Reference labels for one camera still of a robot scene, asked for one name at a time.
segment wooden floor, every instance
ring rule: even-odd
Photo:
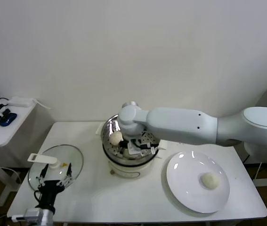
[[[17,171],[20,171],[20,177],[23,180],[26,173],[27,173],[27,169],[17,169]],[[247,167],[247,171],[249,173],[249,175],[252,177],[256,171],[257,168],[256,167]],[[263,169],[259,174],[258,174],[258,178],[267,178],[267,168]],[[4,189],[4,185],[0,182],[0,194],[2,192],[2,190]],[[260,193],[265,205],[267,206],[267,187],[260,187],[258,188],[258,192]],[[0,207],[0,215],[7,213],[10,204],[12,203],[14,197],[15,197],[16,193],[12,193],[10,194],[5,206]],[[213,222],[211,223],[212,226],[216,226],[218,224],[218,222]],[[20,223],[13,223],[11,220],[6,220],[4,221],[3,219],[0,220],[0,226],[21,226]],[[78,224],[69,224],[69,226],[78,226]],[[205,223],[180,223],[180,224],[163,224],[161,226],[205,226]],[[267,226],[267,217],[263,218],[263,219],[253,219],[253,220],[245,220],[240,222],[239,224],[237,224],[237,226]]]

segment white table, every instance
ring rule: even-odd
[[[125,179],[110,174],[100,137],[95,134],[99,122],[57,122],[51,128],[39,153],[60,144],[77,146],[84,165],[77,180],[55,202],[55,222],[124,223],[219,221],[267,216],[267,209],[232,147],[216,145],[181,145],[169,142],[158,153],[150,174]],[[231,192],[223,210],[198,214],[185,208],[170,192],[165,171],[170,156],[183,149],[193,149],[213,158],[226,172]],[[27,177],[22,183],[8,217],[24,214],[37,202]]]
[[[11,112],[17,114],[17,117],[14,119],[13,122],[11,122],[10,125],[6,127],[0,126],[0,147],[5,146],[9,143],[9,141],[18,131],[19,127],[22,125],[22,123],[25,121],[25,119],[28,117],[28,115],[31,113],[35,106],[35,103],[30,107],[7,106],[7,108]],[[19,184],[16,183],[16,178],[17,176],[15,174],[10,177],[8,174],[5,173],[5,171],[0,168],[0,181],[6,185],[0,196],[0,206],[4,205],[10,192],[18,191]]]

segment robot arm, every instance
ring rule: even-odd
[[[130,102],[123,105],[118,123],[127,140],[139,137],[145,129],[159,139],[192,145],[239,140],[250,155],[263,155],[262,160],[267,161],[267,107],[250,107],[230,117],[216,118],[188,109],[159,107],[145,111]]]
[[[127,105],[120,111],[118,122],[128,139],[147,129],[157,138],[192,145],[239,140],[267,147],[267,107],[250,107],[230,117],[216,118],[197,110],[158,107],[144,111],[137,105]]]

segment blue mouse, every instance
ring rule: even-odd
[[[1,126],[8,126],[14,119],[17,117],[16,113],[8,113],[2,116],[0,119],[0,125]]]

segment pot lid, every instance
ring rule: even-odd
[[[47,167],[44,180],[63,180],[70,169],[73,182],[82,170],[83,154],[73,145],[57,145],[44,151],[42,155],[55,157],[60,162],[58,167]],[[29,170],[28,182],[34,191],[38,190],[38,177],[46,165],[46,163],[35,162]]]

